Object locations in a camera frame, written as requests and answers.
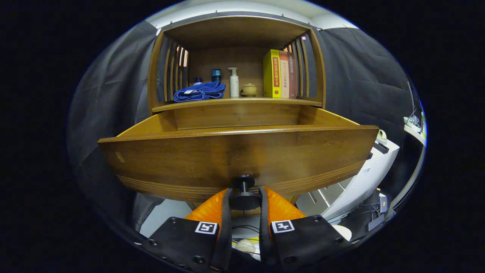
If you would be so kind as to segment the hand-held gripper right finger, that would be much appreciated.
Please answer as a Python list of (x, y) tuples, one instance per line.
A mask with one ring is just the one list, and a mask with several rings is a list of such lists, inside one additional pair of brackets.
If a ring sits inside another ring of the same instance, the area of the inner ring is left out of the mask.
[(313, 271), (352, 247), (322, 216), (305, 216), (264, 186), (259, 192), (260, 260), (264, 271)]

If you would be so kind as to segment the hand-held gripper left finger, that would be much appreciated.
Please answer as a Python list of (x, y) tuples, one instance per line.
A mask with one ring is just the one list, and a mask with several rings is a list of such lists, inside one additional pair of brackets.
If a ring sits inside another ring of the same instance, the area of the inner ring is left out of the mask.
[(182, 271), (227, 271), (232, 255), (232, 218), (228, 188), (213, 195), (216, 220), (194, 221), (169, 217), (142, 249)]

